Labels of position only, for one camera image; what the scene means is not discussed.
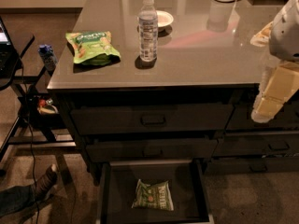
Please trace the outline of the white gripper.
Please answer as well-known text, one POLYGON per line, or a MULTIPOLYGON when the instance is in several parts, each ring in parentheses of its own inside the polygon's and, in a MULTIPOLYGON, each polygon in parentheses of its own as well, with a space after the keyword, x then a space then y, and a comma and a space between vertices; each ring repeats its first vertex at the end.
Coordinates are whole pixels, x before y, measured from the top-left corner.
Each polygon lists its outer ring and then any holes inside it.
POLYGON ((276 68, 266 66, 253 104, 252 120, 267 123, 298 90, 298 63, 281 63, 276 68))

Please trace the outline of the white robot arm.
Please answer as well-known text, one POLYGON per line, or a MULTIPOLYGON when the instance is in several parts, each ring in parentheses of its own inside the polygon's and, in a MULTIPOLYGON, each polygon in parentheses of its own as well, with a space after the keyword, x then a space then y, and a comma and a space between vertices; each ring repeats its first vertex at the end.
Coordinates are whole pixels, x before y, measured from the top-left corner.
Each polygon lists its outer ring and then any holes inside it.
POLYGON ((289 0, 250 44, 268 46, 279 59, 276 66, 264 68, 251 112, 253 121, 267 123, 299 90, 299 0, 289 0))

